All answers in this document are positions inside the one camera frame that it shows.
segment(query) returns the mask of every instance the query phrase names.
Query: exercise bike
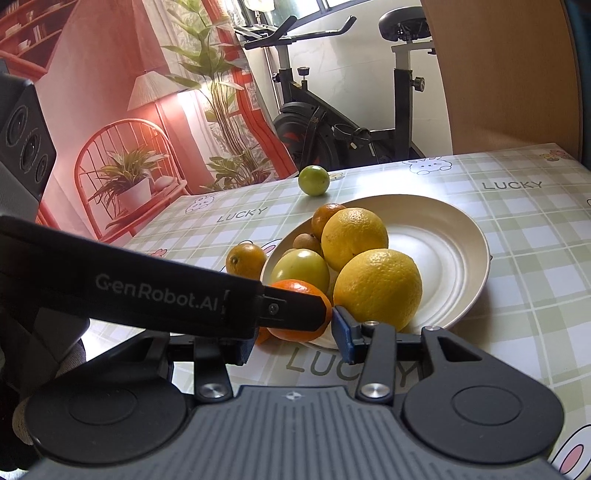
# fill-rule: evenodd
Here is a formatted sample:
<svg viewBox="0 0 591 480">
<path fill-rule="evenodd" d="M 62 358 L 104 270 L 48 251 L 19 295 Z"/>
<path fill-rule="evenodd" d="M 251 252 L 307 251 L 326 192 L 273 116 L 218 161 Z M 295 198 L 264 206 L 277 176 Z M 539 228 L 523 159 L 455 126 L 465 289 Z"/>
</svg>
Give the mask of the exercise bike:
<svg viewBox="0 0 591 480">
<path fill-rule="evenodd" d="M 281 84 L 283 105 L 273 124 L 280 140 L 287 147 L 291 158 L 301 171 L 317 164 L 326 170 L 361 167 L 423 158 L 422 152 L 412 142 L 413 89 L 422 92 L 423 78 L 413 78 L 410 69 L 410 51 L 430 49 L 432 41 L 415 42 L 431 36 L 422 7 L 398 8 L 385 14 L 379 21 L 382 37 L 389 41 L 405 43 L 392 47 L 396 54 L 394 69 L 395 128 L 369 130 L 360 127 L 308 90 L 306 76 L 309 67 L 299 67 L 301 83 L 294 81 L 288 46 L 301 40 L 342 35 L 356 21 L 349 17 L 339 30 L 318 31 L 300 35 L 288 35 L 296 17 L 287 18 L 279 27 L 250 25 L 236 27 L 244 38 L 246 50 L 275 47 L 279 56 L 279 72 L 272 75 Z"/>
</svg>

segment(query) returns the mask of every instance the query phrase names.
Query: white pot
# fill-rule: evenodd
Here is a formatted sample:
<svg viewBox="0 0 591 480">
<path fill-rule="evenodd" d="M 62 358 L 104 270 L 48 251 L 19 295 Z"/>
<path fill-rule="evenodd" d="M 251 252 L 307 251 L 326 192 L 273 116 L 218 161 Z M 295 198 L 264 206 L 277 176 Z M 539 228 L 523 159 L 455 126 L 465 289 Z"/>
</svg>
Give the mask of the white pot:
<svg viewBox="0 0 591 480">
<path fill-rule="evenodd" d="M 117 195 L 119 204 L 125 208 L 128 213 L 136 211 L 144 203 L 150 201 L 152 193 L 150 192 L 150 178 L 146 177 L 129 190 Z"/>
</svg>

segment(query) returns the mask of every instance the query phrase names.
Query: table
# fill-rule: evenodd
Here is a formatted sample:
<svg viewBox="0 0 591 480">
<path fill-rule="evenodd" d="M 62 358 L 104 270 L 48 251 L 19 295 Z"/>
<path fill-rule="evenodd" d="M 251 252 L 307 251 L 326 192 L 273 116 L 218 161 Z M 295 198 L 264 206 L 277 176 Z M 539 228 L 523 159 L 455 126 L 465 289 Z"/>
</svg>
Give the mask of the table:
<svg viewBox="0 0 591 480">
<path fill-rule="evenodd" d="M 568 444 L 555 459 L 559 468 L 571 446 L 583 445 L 568 476 L 586 478 L 582 470 L 591 459 L 591 173 L 548 144 L 408 160 L 333 176 L 322 197 L 304 195 L 297 179 L 181 197 L 126 247 L 224 270 L 235 244 L 251 241 L 270 253 L 327 202 L 407 193 L 457 206 L 485 233 L 492 261 L 483 294 L 453 330 L 556 392 L 566 421 L 552 458 Z M 137 331 L 93 322 L 84 341 L 93 356 Z M 234 386 L 344 384 L 351 390 L 359 371 L 336 351 L 275 339 L 255 348 L 247 365 L 229 367 Z M 191 391 L 191 365 L 179 365 L 173 381 Z M 416 365 L 398 365 L 401 391 L 416 381 Z M 591 466 L 585 471 L 589 475 Z"/>
</svg>

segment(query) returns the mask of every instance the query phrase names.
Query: green fruit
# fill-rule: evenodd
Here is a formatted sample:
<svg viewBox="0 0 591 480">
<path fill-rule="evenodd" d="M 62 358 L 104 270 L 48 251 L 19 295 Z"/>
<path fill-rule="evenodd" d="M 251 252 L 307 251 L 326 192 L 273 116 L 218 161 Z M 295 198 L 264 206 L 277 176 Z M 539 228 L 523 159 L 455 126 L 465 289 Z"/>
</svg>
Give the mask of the green fruit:
<svg viewBox="0 0 591 480">
<path fill-rule="evenodd" d="M 326 293 L 330 284 L 330 273 L 324 259 L 305 248 L 285 254 L 271 272 L 271 282 L 280 280 L 301 280 L 314 285 Z"/>
<path fill-rule="evenodd" d="M 329 173 L 318 165 L 308 165 L 297 179 L 301 191 L 312 197 L 322 195 L 330 185 Z"/>
</svg>

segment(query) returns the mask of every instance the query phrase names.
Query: cabinet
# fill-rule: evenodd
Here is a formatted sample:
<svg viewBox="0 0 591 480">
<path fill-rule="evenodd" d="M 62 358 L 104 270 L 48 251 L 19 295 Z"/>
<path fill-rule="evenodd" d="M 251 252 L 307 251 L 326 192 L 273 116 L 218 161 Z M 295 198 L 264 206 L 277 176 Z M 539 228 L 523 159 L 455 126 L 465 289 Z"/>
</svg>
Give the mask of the cabinet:
<svg viewBox="0 0 591 480">
<path fill-rule="evenodd" d="M 0 57 L 12 74 L 36 81 L 47 73 L 78 1 L 15 0 L 4 11 L 0 17 Z"/>
</svg>

